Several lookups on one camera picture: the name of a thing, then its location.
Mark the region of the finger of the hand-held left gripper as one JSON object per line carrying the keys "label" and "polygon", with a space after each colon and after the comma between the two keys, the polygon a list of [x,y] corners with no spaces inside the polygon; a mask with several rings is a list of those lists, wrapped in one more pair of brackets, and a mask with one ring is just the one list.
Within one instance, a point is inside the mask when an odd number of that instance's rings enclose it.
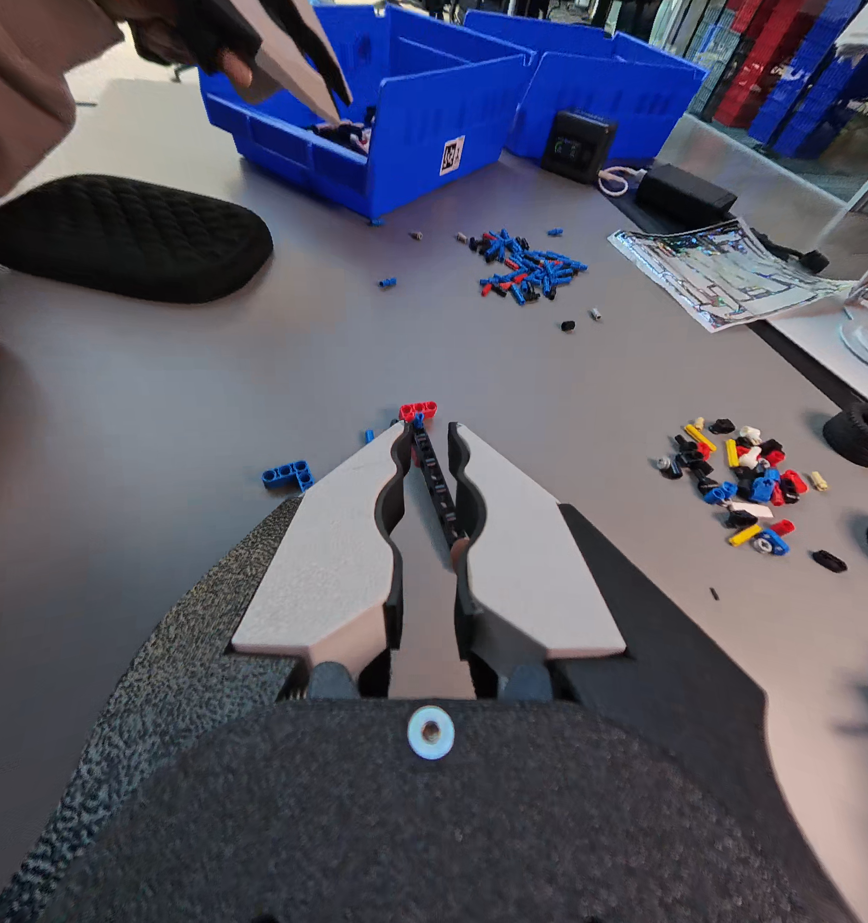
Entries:
{"label": "finger of the hand-held left gripper", "polygon": [[301,54],[322,76],[328,89],[344,105],[350,106],[353,102],[352,92],[312,3],[283,1],[282,25]]}
{"label": "finger of the hand-held left gripper", "polygon": [[327,123],[340,123],[339,102],[314,65],[305,58],[282,25],[282,2],[235,1],[233,6],[262,40],[258,68]]}

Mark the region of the heap of dark lego parts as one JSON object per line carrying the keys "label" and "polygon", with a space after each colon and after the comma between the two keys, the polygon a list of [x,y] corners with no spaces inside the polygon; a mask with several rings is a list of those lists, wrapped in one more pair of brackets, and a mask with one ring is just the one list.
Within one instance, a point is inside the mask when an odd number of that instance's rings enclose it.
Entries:
{"label": "heap of dark lego parts", "polygon": [[309,126],[307,130],[326,141],[368,156],[376,116],[377,107],[371,105],[365,110],[364,121],[345,120],[339,125],[318,123]]}

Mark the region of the pile of mixed lego pieces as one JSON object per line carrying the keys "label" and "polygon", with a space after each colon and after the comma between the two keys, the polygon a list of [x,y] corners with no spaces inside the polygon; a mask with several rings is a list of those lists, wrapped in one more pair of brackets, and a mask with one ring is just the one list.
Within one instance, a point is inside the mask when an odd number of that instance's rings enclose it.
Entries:
{"label": "pile of mixed lego pieces", "polygon": [[650,465],[663,480],[691,485],[727,531],[730,548],[772,559],[793,552],[797,526],[789,513],[809,494],[830,488],[818,471],[793,467],[781,442],[727,417],[697,416],[682,424]]}

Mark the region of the black power station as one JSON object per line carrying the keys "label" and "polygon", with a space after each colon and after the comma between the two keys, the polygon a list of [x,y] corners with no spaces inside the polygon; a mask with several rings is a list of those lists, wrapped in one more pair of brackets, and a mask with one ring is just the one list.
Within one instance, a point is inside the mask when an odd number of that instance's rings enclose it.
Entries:
{"label": "black power station", "polygon": [[580,109],[556,112],[540,161],[541,169],[585,186],[596,184],[617,128],[618,122]]}

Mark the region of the stack of red blue crates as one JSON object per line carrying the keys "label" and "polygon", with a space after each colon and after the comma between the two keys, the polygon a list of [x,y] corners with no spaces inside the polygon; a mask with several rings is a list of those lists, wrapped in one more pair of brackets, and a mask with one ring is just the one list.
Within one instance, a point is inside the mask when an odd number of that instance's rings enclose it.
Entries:
{"label": "stack of red blue crates", "polygon": [[820,159],[868,102],[868,53],[835,47],[865,5],[711,2],[684,54],[706,71],[689,113],[774,157]]}

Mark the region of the black and red lego assembly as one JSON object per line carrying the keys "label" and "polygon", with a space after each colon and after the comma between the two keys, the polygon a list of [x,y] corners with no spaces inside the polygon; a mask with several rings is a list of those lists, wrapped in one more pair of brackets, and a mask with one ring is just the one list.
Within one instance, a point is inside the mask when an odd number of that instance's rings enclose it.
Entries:
{"label": "black and red lego assembly", "polygon": [[433,401],[406,403],[399,408],[398,419],[405,422],[412,431],[413,458],[422,470],[428,495],[450,552],[451,568],[456,571],[460,555],[469,545],[469,538],[459,523],[453,496],[427,429],[427,423],[434,418],[437,409]]}

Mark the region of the plain blue storage bin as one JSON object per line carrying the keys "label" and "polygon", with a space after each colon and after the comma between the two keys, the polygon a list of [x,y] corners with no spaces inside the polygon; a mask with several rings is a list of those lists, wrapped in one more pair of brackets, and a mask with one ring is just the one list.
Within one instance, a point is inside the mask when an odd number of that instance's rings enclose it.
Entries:
{"label": "plain blue storage bin", "polygon": [[616,125],[610,156],[617,162],[652,160],[707,74],[622,32],[481,10],[468,12],[464,26],[535,53],[506,141],[522,158],[540,159],[555,115],[577,109]]}

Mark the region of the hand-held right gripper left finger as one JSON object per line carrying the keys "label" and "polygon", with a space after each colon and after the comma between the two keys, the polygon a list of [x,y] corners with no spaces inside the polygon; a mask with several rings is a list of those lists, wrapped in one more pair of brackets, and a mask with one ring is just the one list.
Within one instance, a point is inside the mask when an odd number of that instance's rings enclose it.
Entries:
{"label": "hand-held right gripper left finger", "polygon": [[234,652],[335,662],[363,673],[397,650],[403,559],[392,532],[405,510],[413,438],[397,422],[302,497],[232,636]]}

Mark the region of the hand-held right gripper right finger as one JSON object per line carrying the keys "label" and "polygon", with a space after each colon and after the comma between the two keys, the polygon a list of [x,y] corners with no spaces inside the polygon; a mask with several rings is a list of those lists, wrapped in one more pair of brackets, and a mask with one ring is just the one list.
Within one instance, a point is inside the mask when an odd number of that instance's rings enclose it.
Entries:
{"label": "hand-held right gripper right finger", "polygon": [[526,663],[625,653],[561,502],[465,424],[450,424],[450,471],[469,541],[455,566],[461,658],[510,677]]}

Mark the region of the person's left hand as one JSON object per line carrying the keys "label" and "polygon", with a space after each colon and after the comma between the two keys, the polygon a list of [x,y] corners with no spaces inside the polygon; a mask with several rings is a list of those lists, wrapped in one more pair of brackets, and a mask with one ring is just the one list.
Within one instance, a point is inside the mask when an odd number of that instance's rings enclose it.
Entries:
{"label": "person's left hand", "polygon": [[221,47],[211,32],[177,14],[143,14],[125,19],[140,57],[151,63],[197,65],[208,73],[222,73],[236,86],[248,88],[252,67],[231,49]]}

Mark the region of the instruction sheet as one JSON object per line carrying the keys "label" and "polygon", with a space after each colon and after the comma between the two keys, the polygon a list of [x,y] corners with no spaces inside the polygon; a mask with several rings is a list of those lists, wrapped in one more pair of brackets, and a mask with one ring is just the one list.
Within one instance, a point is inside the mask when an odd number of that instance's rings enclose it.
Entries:
{"label": "instruction sheet", "polygon": [[846,295],[854,286],[780,260],[740,219],[672,235],[620,230],[608,243],[709,332]]}

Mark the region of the blue storage bin white tag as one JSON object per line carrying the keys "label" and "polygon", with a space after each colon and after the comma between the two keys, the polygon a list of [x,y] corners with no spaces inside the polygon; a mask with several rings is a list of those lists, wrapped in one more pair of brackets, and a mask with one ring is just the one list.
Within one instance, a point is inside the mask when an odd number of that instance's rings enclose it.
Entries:
{"label": "blue storage bin white tag", "polygon": [[354,96],[343,119],[375,108],[368,153],[320,137],[321,117],[289,92],[244,102],[223,75],[199,75],[209,122],[269,174],[368,219],[497,161],[535,53],[389,6],[315,9]]}

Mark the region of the black power adapter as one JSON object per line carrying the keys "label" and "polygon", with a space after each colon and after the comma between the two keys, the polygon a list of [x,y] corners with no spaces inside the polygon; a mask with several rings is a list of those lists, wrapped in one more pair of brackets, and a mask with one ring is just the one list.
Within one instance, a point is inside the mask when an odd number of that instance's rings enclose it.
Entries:
{"label": "black power adapter", "polygon": [[637,205],[687,229],[729,220],[737,200],[735,193],[669,163],[649,167],[635,193]]}

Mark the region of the pile of small lego pins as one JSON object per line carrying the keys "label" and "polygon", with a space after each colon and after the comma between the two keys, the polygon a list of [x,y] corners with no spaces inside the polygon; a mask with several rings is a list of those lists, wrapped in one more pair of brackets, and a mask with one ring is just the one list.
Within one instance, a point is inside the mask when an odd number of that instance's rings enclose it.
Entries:
{"label": "pile of small lego pins", "polygon": [[531,306],[541,299],[554,301],[560,288],[589,272],[581,260],[554,250],[535,249],[525,237],[507,229],[467,236],[464,246],[483,260],[488,273],[478,282],[482,298],[509,297],[518,306]]}

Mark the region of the blue angled lego beam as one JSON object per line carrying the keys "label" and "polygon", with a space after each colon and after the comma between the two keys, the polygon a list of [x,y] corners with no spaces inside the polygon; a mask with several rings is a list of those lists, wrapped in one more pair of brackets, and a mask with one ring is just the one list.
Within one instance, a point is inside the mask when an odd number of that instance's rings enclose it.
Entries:
{"label": "blue angled lego beam", "polygon": [[293,461],[265,470],[261,475],[262,485],[268,489],[297,487],[301,492],[314,485],[309,464],[305,460]]}

